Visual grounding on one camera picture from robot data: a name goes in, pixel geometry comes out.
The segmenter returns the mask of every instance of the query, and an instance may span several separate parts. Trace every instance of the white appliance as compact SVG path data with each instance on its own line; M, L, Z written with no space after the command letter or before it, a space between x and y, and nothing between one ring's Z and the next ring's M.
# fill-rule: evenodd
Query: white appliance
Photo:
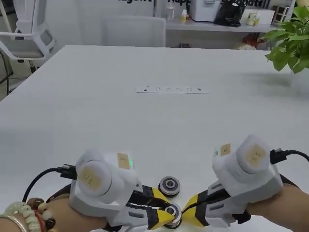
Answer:
M191 0L191 16L194 21L213 22L221 0Z

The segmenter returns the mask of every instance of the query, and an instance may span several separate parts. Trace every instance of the hand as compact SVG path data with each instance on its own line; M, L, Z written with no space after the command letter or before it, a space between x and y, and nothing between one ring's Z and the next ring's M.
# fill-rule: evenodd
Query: hand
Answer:
M249 204L247 211L294 232L309 231L309 195L292 185L284 185L270 199Z

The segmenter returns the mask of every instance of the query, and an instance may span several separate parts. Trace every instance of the power strip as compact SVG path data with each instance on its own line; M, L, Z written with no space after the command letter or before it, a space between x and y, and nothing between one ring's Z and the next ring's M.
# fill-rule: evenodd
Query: power strip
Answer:
M186 93L186 94L208 94L204 88L201 87L136 87L137 93Z

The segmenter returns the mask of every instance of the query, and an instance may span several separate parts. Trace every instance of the label sticker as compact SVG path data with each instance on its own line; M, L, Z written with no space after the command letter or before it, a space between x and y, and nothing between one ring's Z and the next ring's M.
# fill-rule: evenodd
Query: label sticker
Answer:
M221 156L226 156L231 153L231 144L225 144L220 149Z
M260 160L265 158L266 151L259 146L258 144L254 144L246 153L246 160L251 166L257 168L260 165Z
M118 166L122 169L130 170L129 157L125 153L117 153L118 156Z
M78 175L78 179L93 191L97 191L101 185L101 178L88 167L82 170Z

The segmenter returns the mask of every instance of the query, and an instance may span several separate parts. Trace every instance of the bracelet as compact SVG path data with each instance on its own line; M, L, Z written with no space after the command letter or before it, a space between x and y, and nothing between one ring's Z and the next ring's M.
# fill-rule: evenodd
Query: bracelet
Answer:
M0 215L0 218L9 219L9 220L12 221L16 226L18 226L18 228L20 229L21 232L27 232L27 230L26 230L26 228L23 226L23 224L21 224L20 221L18 221L14 216L1 214L1 215Z
M28 224L31 232L42 232L39 220L35 217L35 212L29 205L24 202L14 202L10 204L4 211L5 216L13 216L14 214L21 213Z
M47 232L56 232L56 230L54 229L56 220L54 219L52 211L48 209L48 204L45 203L43 199L31 198L28 200L27 204L36 213L37 217L44 220L45 222L44 225Z

